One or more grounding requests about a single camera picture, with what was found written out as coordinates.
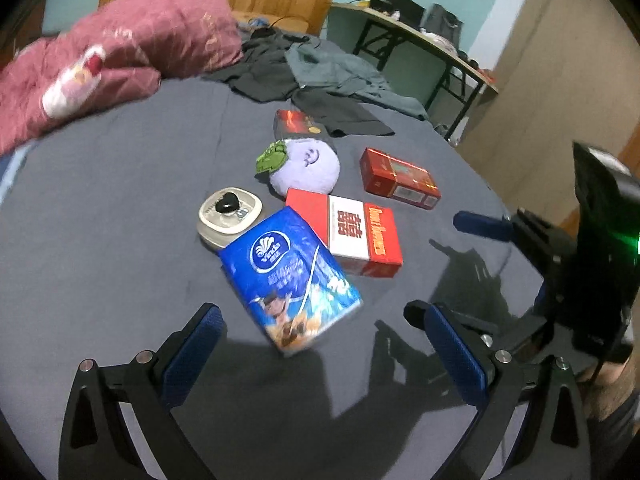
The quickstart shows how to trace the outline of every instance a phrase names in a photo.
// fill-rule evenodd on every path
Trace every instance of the black metal frame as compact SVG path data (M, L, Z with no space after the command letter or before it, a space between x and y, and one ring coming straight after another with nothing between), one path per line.
M2 412L0 412L0 478L45 480L24 452Z
M428 336L433 335L434 330L440 336L442 332L437 327L427 326L429 318L425 313L429 309L437 309L446 320L460 338L460 344L481 366L490 384L486 400L476 406L478 413L471 425L431 480L480 480L504 438L514 410L527 401L527 414L516 443L502 472L494 478L588 480L591 467L589 435L574 370L568 362L554 355L548 355L540 364L520 362L515 357L518 348L534 339L540 330L539 324L535 320L527 322L527 329L519 333L521 340L496 338L488 348L476 333L484 333L482 324L479 326L473 320L467 325L468 317L461 320L458 313L443 305L412 301L404 308L404 317ZM444 363L451 363L447 360L451 347L443 345L440 337L430 336L430 341ZM500 352L506 352L508 360L499 360Z
M91 359L82 361L62 426L61 480L153 480L131 441L120 402L133 407L149 448L168 479L215 480L171 416L172 403L162 395L164 373L211 309L219 315L215 305L203 304L157 353L142 351L130 363L117 366L99 367Z
M378 36L367 39L367 36L369 35L371 28L374 25L376 27L382 28L384 32ZM382 46L380 46L375 50L372 49L371 46L374 43L377 43L379 41L385 41L386 43L382 44ZM402 28L386 25L385 23L377 22L372 18L368 18L367 21L365 22L364 28L360 33L360 37L356 42L356 45L352 51L352 54L354 54L355 56L357 56L360 52L365 52L366 54L369 54L370 56L378 60L377 69L382 71L386 66L386 63L389 61L389 57L391 56L391 53L396 48L396 46L404 43L405 41L409 41L414 45L417 45L421 49L427 50L431 54L435 54L438 58L442 59L446 63L444 72L442 73L442 76L438 80L438 83L436 84L435 88L431 92L429 99L427 99L427 102L425 103L424 108L425 110L429 111L429 108L433 104L438 94L438 91L441 88L462 103L461 110L459 111L455 120L451 123L449 129L446 131L444 135L445 140L449 140L453 135L453 132L455 131L456 127L458 127L458 125L460 124L460 121L462 121L462 119L465 117L465 114L468 112L474 100L476 99L476 97L478 97L478 94L480 93L482 88L485 86L485 82L477 78L473 72L469 72L468 69L462 63L453 64L452 59L449 56L444 56L439 49L431 46L431 44L428 41L426 40L419 41L413 34L409 34L405 32L404 30L402 30ZM454 74L452 72L453 68L459 69L462 72L462 77L459 77L456 74ZM466 76L467 75L476 82L476 87L473 89L473 91L471 92L471 94L469 94L468 97L466 97ZM460 81L462 85L460 94L457 94L450 88L451 77L458 79Z

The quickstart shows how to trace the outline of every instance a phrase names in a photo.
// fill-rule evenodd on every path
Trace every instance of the white and red box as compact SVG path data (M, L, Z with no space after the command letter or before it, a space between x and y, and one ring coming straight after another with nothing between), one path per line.
M402 266L388 207L293 188L287 205L305 219L345 272L389 278Z

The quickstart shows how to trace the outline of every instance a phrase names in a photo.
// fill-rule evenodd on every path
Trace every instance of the bag on desk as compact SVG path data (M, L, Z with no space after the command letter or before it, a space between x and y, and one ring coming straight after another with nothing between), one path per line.
M462 25L464 23L455 14L449 12L440 4L433 4L429 14L420 26L427 32L433 32L445 40L449 40L457 50L460 47Z

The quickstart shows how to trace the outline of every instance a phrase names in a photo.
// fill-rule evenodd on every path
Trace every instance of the plush ball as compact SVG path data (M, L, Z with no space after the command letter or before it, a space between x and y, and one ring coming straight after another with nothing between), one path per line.
M271 173L273 189L287 196L290 187L327 194L338 182L340 161L326 142L317 139L292 139L287 141L284 165Z

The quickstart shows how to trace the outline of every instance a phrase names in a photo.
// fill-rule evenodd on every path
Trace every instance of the chinese character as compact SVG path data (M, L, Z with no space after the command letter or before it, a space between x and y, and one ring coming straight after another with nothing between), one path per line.
M361 222L360 216L356 215L356 213L338 211L338 234L351 238L362 238Z

